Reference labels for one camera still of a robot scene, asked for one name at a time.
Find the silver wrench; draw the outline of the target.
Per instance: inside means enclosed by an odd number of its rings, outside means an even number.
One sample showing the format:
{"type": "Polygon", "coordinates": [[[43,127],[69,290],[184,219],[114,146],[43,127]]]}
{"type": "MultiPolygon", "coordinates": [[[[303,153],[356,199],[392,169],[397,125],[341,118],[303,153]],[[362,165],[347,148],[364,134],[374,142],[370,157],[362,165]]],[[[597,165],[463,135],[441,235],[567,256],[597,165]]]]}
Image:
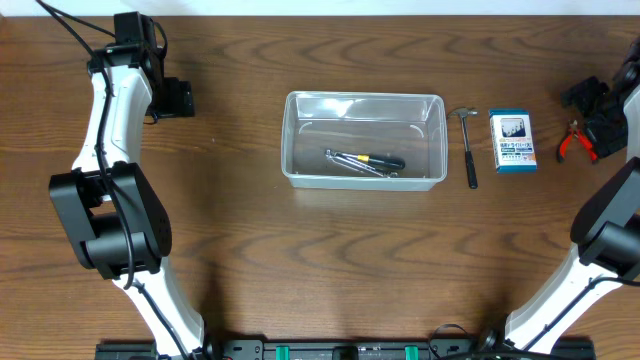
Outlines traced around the silver wrench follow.
{"type": "Polygon", "coordinates": [[[339,155],[340,151],[327,149],[325,151],[326,158],[333,163],[346,167],[350,170],[360,173],[366,173],[384,178],[395,178],[398,176],[399,170],[390,170],[379,166],[371,166],[356,160],[345,158],[339,155]]]}

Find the clear plastic container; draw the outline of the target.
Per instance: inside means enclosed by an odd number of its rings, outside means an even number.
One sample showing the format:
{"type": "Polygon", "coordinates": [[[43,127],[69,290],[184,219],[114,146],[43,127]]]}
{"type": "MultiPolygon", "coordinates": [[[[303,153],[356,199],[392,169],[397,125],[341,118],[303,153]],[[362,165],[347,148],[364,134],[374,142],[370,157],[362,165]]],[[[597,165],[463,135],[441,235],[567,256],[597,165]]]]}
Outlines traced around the clear plastic container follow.
{"type": "Polygon", "coordinates": [[[429,191],[448,172],[443,99],[435,94],[293,91],[283,114],[281,170],[295,188],[429,191]],[[395,178],[330,162],[325,151],[401,158],[395,178]]]}

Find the black yellow screwdriver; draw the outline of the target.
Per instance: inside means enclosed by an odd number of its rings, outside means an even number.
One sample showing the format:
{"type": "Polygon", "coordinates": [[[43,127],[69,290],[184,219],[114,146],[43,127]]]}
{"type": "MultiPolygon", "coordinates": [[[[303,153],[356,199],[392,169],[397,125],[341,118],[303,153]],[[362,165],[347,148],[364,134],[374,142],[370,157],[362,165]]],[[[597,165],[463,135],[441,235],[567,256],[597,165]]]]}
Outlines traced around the black yellow screwdriver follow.
{"type": "Polygon", "coordinates": [[[344,152],[340,152],[339,155],[371,166],[379,166],[390,170],[403,170],[405,168],[405,161],[401,158],[383,157],[372,154],[351,154],[344,152]]]}

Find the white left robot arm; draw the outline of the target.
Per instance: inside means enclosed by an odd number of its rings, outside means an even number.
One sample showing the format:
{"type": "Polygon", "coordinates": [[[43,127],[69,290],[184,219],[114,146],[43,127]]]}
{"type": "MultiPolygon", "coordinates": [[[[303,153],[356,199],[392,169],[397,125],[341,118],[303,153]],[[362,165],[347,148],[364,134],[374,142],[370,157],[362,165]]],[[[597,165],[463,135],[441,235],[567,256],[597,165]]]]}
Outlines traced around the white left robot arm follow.
{"type": "Polygon", "coordinates": [[[217,359],[202,316],[180,289],[169,216],[140,166],[145,119],[192,117],[191,85],[164,72],[162,26],[114,16],[112,43],[91,50],[93,105],[80,154],[49,194],[79,263],[123,290],[154,336],[150,349],[101,346],[104,359],[217,359]]]}

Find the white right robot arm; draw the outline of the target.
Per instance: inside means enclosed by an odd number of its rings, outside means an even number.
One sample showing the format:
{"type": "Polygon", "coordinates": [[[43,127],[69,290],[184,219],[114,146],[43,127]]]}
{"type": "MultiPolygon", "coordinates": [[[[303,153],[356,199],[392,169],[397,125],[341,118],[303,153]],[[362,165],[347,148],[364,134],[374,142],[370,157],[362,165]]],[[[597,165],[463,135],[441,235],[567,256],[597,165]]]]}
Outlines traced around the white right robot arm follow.
{"type": "Polygon", "coordinates": [[[612,84],[590,77],[561,96],[583,117],[579,130],[597,159],[626,151],[626,164],[580,209],[572,245],[556,272],[481,349],[549,354],[600,298],[639,275],[639,44],[632,43],[612,84]]]}

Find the blue screw box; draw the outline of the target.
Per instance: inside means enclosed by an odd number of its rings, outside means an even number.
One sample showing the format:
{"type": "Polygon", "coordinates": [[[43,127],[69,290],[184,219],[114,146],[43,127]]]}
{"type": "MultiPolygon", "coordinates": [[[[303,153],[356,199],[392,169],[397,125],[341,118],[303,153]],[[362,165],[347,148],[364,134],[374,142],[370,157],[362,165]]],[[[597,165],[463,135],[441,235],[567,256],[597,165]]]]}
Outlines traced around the blue screw box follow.
{"type": "Polygon", "coordinates": [[[489,110],[494,161],[498,174],[537,171],[530,115],[524,109],[489,110]]]}

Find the small metal hammer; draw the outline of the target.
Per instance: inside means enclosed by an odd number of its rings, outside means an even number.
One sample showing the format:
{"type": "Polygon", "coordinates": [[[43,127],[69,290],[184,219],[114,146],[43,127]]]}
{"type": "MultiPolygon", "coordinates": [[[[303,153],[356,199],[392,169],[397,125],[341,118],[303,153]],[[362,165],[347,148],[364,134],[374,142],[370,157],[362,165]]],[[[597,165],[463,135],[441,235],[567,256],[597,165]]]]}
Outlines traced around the small metal hammer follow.
{"type": "Polygon", "coordinates": [[[457,116],[461,122],[461,131],[463,136],[463,144],[465,150],[465,167],[467,173],[467,181],[470,189],[478,188],[478,180],[476,175],[475,163],[471,151],[471,146],[469,142],[468,136],[468,121],[467,118],[469,116],[476,116],[478,112],[474,108],[469,107],[460,107],[453,111],[451,111],[447,117],[451,118],[453,116],[457,116]]]}

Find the red handled pliers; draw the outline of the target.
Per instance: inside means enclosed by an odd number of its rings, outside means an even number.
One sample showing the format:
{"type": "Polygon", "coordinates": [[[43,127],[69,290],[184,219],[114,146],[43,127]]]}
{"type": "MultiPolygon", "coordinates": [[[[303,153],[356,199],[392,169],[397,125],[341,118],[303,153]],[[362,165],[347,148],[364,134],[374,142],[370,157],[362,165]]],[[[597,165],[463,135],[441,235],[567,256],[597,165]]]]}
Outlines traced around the red handled pliers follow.
{"type": "Polygon", "coordinates": [[[596,164],[599,161],[599,157],[595,152],[594,145],[585,135],[585,133],[579,128],[578,122],[576,120],[573,120],[569,122],[567,134],[562,139],[556,151],[556,160],[559,163],[563,163],[565,161],[567,149],[569,148],[569,145],[571,144],[573,139],[576,139],[584,148],[592,164],[596,164]]]}

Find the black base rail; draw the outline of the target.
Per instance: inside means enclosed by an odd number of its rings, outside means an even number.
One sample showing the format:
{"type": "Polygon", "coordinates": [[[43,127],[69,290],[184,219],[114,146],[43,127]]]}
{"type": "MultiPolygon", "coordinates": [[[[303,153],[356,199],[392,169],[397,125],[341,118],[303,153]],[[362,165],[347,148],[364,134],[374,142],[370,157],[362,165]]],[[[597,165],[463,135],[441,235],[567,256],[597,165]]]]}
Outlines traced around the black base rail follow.
{"type": "MultiPolygon", "coordinates": [[[[234,340],[223,345],[205,344],[193,350],[189,359],[232,360],[365,360],[365,359],[438,359],[474,350],[472,340],[441,338],[429,342],[263,342],[261,340],[234,340]]],[[[590,340],[574,338],[560,340],[551,355],[568,359],[596,359],[590,340]]],[[[96,345],[94,359],[184,359],[180,354],[161,355],[152,343],[103,343],[96,345]]]]}

